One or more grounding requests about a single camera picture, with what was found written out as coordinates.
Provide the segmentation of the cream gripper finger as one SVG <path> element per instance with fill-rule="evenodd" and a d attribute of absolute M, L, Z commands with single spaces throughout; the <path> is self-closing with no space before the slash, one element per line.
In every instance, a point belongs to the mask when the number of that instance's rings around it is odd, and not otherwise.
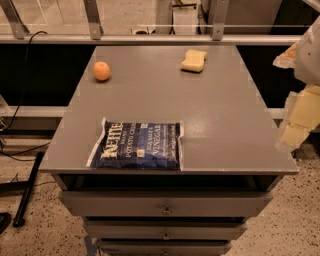
<path fill-rule="evenodd" d="M 279 151 L 291 153 L 320 125 L 320 86 L 307 85 L 299 93 L 290 92 L 275 143 Z"/>

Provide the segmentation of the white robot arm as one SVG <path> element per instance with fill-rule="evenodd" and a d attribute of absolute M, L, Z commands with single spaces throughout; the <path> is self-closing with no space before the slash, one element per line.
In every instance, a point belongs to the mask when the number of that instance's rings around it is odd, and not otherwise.
<path fill-rule="evenodd" d="M 273 65 L 293 68 L 295 78 L 306 84 L 299 93 L 289 93 L 276 141 L 278 150 L 292 152 L 320 125 L 320 17 Z"/>

